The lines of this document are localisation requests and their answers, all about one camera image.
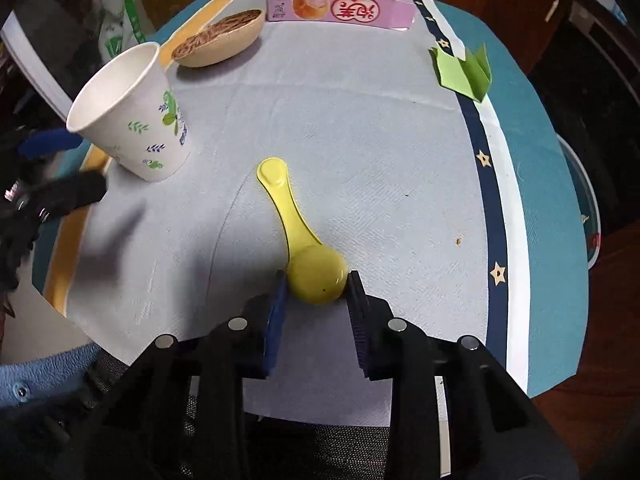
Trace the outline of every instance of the cup rim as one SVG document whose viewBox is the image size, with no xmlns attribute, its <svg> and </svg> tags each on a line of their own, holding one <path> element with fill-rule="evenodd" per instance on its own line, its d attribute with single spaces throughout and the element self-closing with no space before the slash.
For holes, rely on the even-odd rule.
<svg viewBox="0 0 640 480">
<path fill-rule="evenodd" d="M 98 78 L 98 76 L 100 75 L 100 73 L 104 70 L 107 70 L 107 68 L 112 64 L 115 63 L 116 60 L 118 58 L 120 58 L 121 56 L 130 56 L 131 53 L 133 51 L 135 51 L 136 49 L 140 49 L 140 48 L 148 48 L 148 46 L 154 46 L 155 47 L 155 52 L 154 52 L 154 56 L 152 57 L 152 59 L 149 61 L 148 65 L 146 66 L 146 68 L 142 71 L 142 73 L 140 74 L 140 76 L 138 76 L 138 78 L 129 86 L 129 88 L 127 88 L 127 90 L 119 97 L 117 98 L 113 103 L 111 103 L 111 105 L 109 105 L 107 108 L 105 108 L 98 116 L 96 116 L 95 118 L 93 118 L 93 120 L 89 121 L 86 124 L 80 124 L 80 125 L 76 125 L 75 128 L 72 128 L 69 124 L 69 119 L 72 117 L 72 113 L 74 111 L 74 107 L 78 104 L 78 102 L 81 100 L 82 95 L 84 94 L 84 92 L 89 88 L 89 86 L 91 86 L 91 84 L 95 81 L 95 79 Z M 145 43 L 140 43 L 137 44 L 136 46 L 133 46 L 131 48 L 128 48 L 127 50 L 125 50 L 123 53 L 118 54 L 116 57 L 114 57 L 113 59 L 110 60 L 110 62 L 108 62 L 105 66 L 103 66 L 100 70 L 98 70 L 98 72 L 96 72 L 94 75 L 92 75 L 91 79 L 89 79 L 89 81 L 87 81 L 85 83 L 85 85 L 82 87 L 81 91 L 78 92 L 78 95 L 76 96 L 76 98 L 74 99 L 73 103 L 71 104 L 71 108 L 69 109 L 69 113 L 66 115 L 66 120 L 65 120 L 65 127 L 66 130 L 72 134 L 74 133 L 78 133 L 81 130 L 84 130 L 86 128 L 89 128 L 90 126 L 92 126 L 93 124 L 97 123 L 98 120 L 100 120 L 101 118 L 103 118 L 107 113 L 111 112 L 111 110 L 113 110 L 118 104 L 120 104 L 122 101 L 124 101 L 124 99 L 126 99 L 131 92 L 133 92 L 133 89 L 138 86 L 138 84 L 140 83 L 140 81 L 142 81 L 142 79 L 146 76 L 146 74 L 149 72 L 149 70 L 151 70 L 151 67 L 153 66 L 153 64 L 156 62 L 156 60 L 158 59 L 158 57 L 160 56 L 160 44 L 155 42 L 155 41 L 145 41 Z"/>
</svg>

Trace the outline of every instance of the table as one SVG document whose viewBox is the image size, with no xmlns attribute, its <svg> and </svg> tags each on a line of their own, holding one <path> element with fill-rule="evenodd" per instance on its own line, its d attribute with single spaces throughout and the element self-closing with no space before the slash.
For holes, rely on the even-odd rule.
<svg viewBox="0 0 640 480">
<path fill-rule="evenodd" d="M 575 373 L 586 250 L 544 108 L 482 22 L 407 1 L 417 14 L 405 32 L 267 23 L 242 54 L 193 71 L 169 63 L 177 44 L 265 2 L 197 0 L 175 16 L 155 39 L 190 158 L 152 185 L 111 165 L 100 204 L 42 233 L 36 288 L 127 363 L 159 333 L 203 335 L 286 264 L 279 218 L 255 179 L 258 162 L 277 155 L 312 229 L 397 316 L 441 338 L 475 333 L 530 396 Z M 437 84 L 436 41 L 459 57 L 488 45 L 494 85 L 482 104 Z M 60 171 L 107 163 L 81 146 Z M 244 386 L 245 408 L 263 415 L 388 424 L 390 385 L 362 376 L 340 301 L 289 305 L 273 377 Z"/>
</svg>

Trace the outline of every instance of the wooden floor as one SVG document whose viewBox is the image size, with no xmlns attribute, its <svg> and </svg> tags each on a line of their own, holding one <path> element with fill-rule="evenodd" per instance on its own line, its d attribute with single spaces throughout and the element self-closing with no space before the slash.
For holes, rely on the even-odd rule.
<svg viewBox="0 0 640 480">
<path fill-rule="evenodd" d="M 569 445 L 582 475 L 640 409 L 640 222 L 605 238 L 590 271 L 578 373 L 534 402 Z"/>
</svg>

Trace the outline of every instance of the yellow measuring spoon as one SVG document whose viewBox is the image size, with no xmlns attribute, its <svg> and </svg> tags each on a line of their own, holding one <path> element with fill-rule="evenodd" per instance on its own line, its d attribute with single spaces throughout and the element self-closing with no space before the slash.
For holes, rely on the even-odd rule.
<svg viewBox="0 0 640 480">
<path fill-rule="evenodd" d="M 293 200 L 287 164 L 272 156 L 258 165 L 257 174 L 278 210 L 287 236 L 287 278 L 291 291 L 307 303 L 337 300 L 347 282 L 347 263 L 337 251 L 322 245 L 306 225 Z"/>
</svg>

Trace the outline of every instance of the spoon handle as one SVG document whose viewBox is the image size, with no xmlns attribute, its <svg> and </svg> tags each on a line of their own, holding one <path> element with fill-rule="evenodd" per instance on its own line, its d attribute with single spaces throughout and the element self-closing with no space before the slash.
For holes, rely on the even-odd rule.
<svg viewBox="0 0 640 480">
<path fill-rule="evenodd" d="M 289 246 L 289 260 L 302 249 L 311 245 L 322 245 L 302 218 L 289 183 L 287 163 L 281 158 L 270 156 L 258 165 L 258 180 L 267 190 L 278 210 Z"/>
</svg>

